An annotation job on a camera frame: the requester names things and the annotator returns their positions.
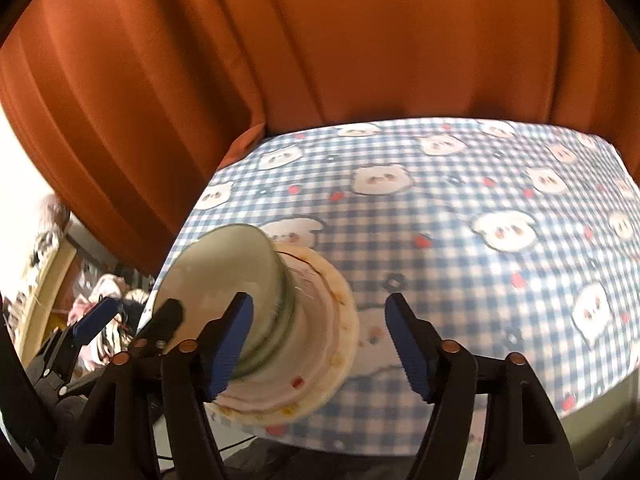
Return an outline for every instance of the gray fabric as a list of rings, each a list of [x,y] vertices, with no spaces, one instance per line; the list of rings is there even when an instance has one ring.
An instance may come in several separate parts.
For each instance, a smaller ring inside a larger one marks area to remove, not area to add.
[[[352,456],[254,440],[225,461],[229,480],[404,480],[414,457]]]

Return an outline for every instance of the blue and white gingham pattern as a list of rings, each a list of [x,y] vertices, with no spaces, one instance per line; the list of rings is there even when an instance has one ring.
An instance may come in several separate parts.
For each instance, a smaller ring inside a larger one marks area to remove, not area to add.
[[[310,217],[324,224],[314,249],[348,280],[359,309],[381,307],[389,292],[381,277],[401,275],[394,290],[443,338],[476,354],[526,355],[560,414],[629,374],[632,344],[640,337],[640,202],[611,145],[590,137],[592,150],[572,130],[538,124],[509,123],[515,131],[509,139],[482,132],[475,120],[373,124],[381,131],[367,137],[338,136],[337,127],[285,134],[217,172],[210,186],[233,182],[229,200],[191,213],[156,287],[180,252],[216,227]],[[426,155],[417,137],[433,134],[453,136],[466,149]],[[559,143],[578,156],[575,163],[553,157],[548,146]],[[258,168],[265,153],[294,144],[301,158]],[[352,192],[357,168],[391,164],[406,169],[411,187],[388,195]],[[568,191],[536,190],[526,169],[542,167],[553,169]],[[624,198],[614,178],[626,180],[634,198]],[[537,243],[516,253],[485,244],[470,228],[472,221],[500,210],[535,218]],[[628,215],[631,239],[621,239],[609,225],[613,211]],[[593,282],[606,292],[612,321],[592,347],[572,309],[581,289]],[[395,366],[347,380],[318,412],[278,428],[281,436],[241,429],[313,449],[413,454],[430,413]]]

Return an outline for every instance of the bolt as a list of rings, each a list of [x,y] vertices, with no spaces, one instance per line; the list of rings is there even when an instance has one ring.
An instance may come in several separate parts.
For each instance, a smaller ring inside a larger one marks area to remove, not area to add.
[[[180,343],[178,346],[178,350],[183,354],[190,354],[191,352],[195,352],[198,348],[198,342],[195,339],[187,339]]]
[[[449,354],[457,354],[460,352],[460,345],[457,341],[453,341],[453,339],[445,339],[442,342],[442,349]]]
[[[125,365],[129,362],[129,354],[127,354],[126,352],[120,352],[113,356],[111,362],[116,366]]]
[[[523,365],[524,363],[527,362],[527,360],[524,358],[524,355],[519,354],[517,352],[514,352],[509,355],[509,361],[511,361],[515,365]]]

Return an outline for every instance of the curtain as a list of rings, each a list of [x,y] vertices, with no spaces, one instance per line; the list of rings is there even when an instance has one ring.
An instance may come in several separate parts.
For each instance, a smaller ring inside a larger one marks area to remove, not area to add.
[[[638,179],[639,96],[603,0],[34,0],[0,50],[0,102],[36,167],[151,273],[216,168],[265,134],[552,123],[610,140]]]

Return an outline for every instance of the checkered tablecloth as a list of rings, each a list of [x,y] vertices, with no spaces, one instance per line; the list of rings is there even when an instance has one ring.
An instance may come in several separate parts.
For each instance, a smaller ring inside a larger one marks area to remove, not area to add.
[[[399,366],[387,295],[401,291],[473,353],[522,352],[558,413],[572,412],[637,365],[638,200],[611,145],[565,128],[443,118],[318,128],[266,140],[217,172],[156,287],[185,247],[225,224],[313,247],[356,299],[351,377],[303,420],[241,429],[413,454],[431,408]]]

